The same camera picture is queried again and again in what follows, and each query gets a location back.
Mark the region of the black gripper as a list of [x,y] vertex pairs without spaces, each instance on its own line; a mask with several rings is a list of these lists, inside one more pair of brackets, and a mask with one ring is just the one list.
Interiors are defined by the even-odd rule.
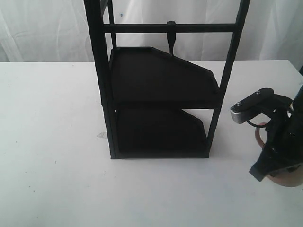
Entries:
[[267,141],[250,174],[259,182],[267,175],[294,171],[303,164],[303,97],[292,102],[263,101],[257,105],[270,118],[265,126]]

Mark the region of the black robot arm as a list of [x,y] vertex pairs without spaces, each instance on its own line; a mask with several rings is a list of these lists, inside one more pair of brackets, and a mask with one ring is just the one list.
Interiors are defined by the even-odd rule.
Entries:
[[254,125],[257,131],[265,128],[267,132],[260,156],[250,168],[259,182],[266,176],[293,173],[303,165],[303,89],[293,100],[279,95],[273,100],[261,108],[262,113],[271,113],[270,121]]

